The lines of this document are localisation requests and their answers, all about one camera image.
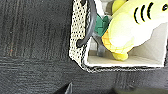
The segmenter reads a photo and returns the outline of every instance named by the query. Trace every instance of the plush toy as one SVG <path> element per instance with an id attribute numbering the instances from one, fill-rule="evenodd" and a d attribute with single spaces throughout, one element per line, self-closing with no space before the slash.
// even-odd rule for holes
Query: plush toy
<path id="1" fill-rule="evenodd" d="M 149 40 L 154 28 L 168 21 L 168 0 L 115 0 L 112 20 L 102 36 L 104 46 L 116 60 Z"/>

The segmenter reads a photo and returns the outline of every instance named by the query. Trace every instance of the black object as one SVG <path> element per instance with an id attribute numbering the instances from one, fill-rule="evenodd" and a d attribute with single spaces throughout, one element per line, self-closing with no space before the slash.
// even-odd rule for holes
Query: black object
<path id="1" fill-rule="evenodd" d="M 87 20 L 89 20 L 89 23 L 86 23 L 86 34 L 85 34 L 85 37 L 84 39 L 79 39 L 77 41 L 77 44 L 76 46 L 78 48 L 82 47 L 83 45 L 85 45 L 89 38 L 92 36 L 92 33 L 95 29 L 95 25 L 96 25 L 96 18 L 97 18 L 97 11 L 96 11 L 96 5 L 94 3 L 94 0 L 87 0 L 88 1 L 88 4 L 89 4 L 89 14 L 88 14 L 88 17 Z"/>
<path id="2" fill-rule="evenodd" d="M 64 85 L 53 94 L 72 94 L 72 83 Z"/>

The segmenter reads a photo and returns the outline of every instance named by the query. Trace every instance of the floor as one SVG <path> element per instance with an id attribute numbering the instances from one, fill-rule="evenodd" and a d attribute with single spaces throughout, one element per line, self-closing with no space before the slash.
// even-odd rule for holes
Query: floor
<path id="1" fill-rule="evenodd" d="M 112 88 L 168 89 L 168 67 L 88 73 L 68 56 L 72 0 L 0 0 L 0 93 L 50 94 L 72 82 L 73 94 Z"/>

